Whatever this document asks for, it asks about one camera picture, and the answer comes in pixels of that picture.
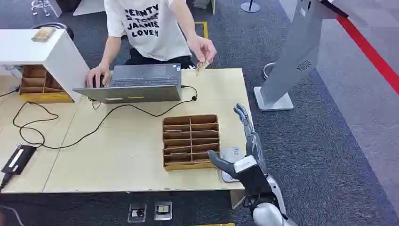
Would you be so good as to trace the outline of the person's left hand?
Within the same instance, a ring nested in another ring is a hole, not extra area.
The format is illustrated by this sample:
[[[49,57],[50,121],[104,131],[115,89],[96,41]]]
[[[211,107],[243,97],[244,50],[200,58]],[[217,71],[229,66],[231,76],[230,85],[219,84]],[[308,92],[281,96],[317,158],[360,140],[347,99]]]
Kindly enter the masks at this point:
[[[187,43],[199,62],[210,64],[214,61],[217,51],[211,40],[195,34],[187,38]]]

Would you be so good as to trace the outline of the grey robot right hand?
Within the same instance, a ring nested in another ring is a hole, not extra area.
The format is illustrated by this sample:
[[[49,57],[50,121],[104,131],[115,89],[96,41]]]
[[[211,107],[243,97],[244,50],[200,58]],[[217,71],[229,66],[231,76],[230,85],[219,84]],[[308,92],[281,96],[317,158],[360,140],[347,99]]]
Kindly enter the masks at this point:
[[[237,103],[234,112],[239,116],[239,119],[244,127],[246,137],[244,158],[228,161],[219,157],[215,151],[208,150],[207,154],[211,163],[222,172],[222,176],[226,175],[233,181],[243,181],[244,178],[255,176],[256,178],[261,175],[267,175],[267,168],[264,162],[264,155],[262,144],[257,132],[255,132],[252,120],[249,117],[245,107]]]

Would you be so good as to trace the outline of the person's right hand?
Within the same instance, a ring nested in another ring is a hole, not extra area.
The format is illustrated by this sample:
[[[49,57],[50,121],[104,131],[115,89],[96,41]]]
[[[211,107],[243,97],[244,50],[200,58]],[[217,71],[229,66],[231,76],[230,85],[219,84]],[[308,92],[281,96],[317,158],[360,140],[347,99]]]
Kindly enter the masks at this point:
[[[108,86],[111,75],[109,66],[99,65],[92,68],[86,75],[86,87],[100,88]]]

